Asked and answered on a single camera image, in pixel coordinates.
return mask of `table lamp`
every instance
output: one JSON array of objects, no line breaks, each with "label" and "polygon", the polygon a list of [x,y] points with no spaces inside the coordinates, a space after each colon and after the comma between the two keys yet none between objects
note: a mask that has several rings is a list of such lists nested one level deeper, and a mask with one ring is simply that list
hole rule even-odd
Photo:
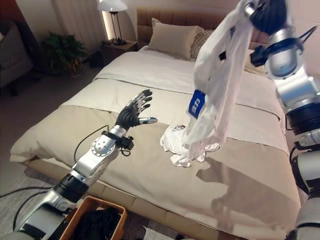
[{"label": "table lamp", "polygon": [[[99,11],[106,11],[111,14],[112,26],[113,26],[113,31],[114,31],[114,35],[115,35],[115,40],[113,41],[113,44],[115,44],[115,45],[126,44],[126,41],[122,39],[119,18],[118,18],[118,12],[125,11],[127,9],[128,9],[128,6],[121,0],[99,0],[98,10]],[[116,16],[116,20],[118,22],[120,37],[117,37],[115,23],[114,23],[114,16]]]}]

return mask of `plaid pillow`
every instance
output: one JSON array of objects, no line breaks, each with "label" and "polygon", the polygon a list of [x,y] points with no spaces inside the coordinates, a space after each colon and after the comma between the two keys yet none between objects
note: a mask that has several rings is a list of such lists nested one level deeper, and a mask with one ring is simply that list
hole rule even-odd
[{"label": "plaid pillow", "polygon": [[191,46],[191,57],[197,58],[199,51],[202,47],[202,45],[207,41],[207,39],[210,37],[210,35],[214,32],[214,30],[204,30],[200,33],[198,33],[195,38],[194,42]]}]

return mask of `bed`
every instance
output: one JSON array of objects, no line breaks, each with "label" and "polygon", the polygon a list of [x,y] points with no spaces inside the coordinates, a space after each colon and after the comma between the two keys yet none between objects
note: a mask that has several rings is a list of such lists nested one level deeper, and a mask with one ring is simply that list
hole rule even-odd
[{"label": "bed", "polygon": [[[226,142],[203,163],[173,166],[172,153],[159,141],[168,125],[188,120],[194,62],[146,47],[151,18],[215,29],[224,16],[150,8],[138,8],[136,14],[138,42],[144,47],[115,59],[91,84],[29,129],[12,147],[10,160],[61,179],[74,164],[78,143],[101,126],[113,126],[128,100],[151,88],[152,106],[145,116],[159,122],[129,130],[135,144],[130,157],[119,155],[89,194],[199,240],[284,239],[300,201],[288,160],[284,114],[271,82],[244,72]],[[255,31],[250,47],[265,43],[266,37]],[[79,146],[77,159],[99,135]]]}]

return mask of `robotic arm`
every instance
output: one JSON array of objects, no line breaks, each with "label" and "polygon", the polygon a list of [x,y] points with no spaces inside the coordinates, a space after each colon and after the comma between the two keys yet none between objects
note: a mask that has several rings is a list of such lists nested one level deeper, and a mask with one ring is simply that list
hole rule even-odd
[{"label": "robotic arm", "polygon": [[126,137],[131,127],[156,123],[154,117],[139,118],[139,114],[150,107],[152,92],[145,90],[135,96],[120,112],[115,126],[110,131],[103,131],[94,140],[89,151],[83,155],[52,190],[27,213],[6,239],[57,239],[59,229],[64,224],[65,215],[77,205],[107,166],[118,156],[119,149],[131,150],[134,146],[132,137]]},{"label": "robotic arm", "polygon": [[308,200],[287,239],[316,240],[320,235],[320,79],[306,72],[303,43],[310,35],[304,41],[304,36],[296,37],[287,6],[285,0],[260,0],[244,11],[255,28],[269,35],[269,44],[258,46],[251,62],[264,65],[295,134],[295,147],[305,151],[290,159],[295,182]]}]

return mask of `gray armchair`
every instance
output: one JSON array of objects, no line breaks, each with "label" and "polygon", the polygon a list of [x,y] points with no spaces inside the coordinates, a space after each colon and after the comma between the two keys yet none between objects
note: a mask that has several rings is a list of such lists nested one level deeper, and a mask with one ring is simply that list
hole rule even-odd
[{"label": "gray armchair", "polygon": [[0,22],[0,88],[23,76],[33,68],[17,25],[11,20]]}]

